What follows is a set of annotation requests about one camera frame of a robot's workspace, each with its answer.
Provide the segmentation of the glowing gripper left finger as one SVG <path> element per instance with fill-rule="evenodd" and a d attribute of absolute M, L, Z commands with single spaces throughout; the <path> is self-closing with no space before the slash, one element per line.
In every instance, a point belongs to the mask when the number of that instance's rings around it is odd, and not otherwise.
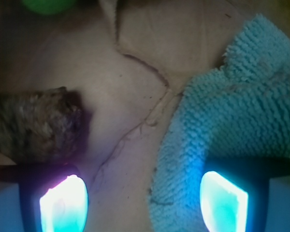
<path fill-rule="evenodd" d="M 74 165 L 0 165 L 0 232 L 82 232 L 87 214 Z"/>

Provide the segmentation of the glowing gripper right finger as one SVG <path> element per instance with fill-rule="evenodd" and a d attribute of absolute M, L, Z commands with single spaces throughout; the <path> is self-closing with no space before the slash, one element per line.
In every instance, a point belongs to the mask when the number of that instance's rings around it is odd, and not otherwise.
<path fill-rule="evenodd" d="M 210 232 L 290 232 L 290 158 L 208 158 L 201 177 Z"/>

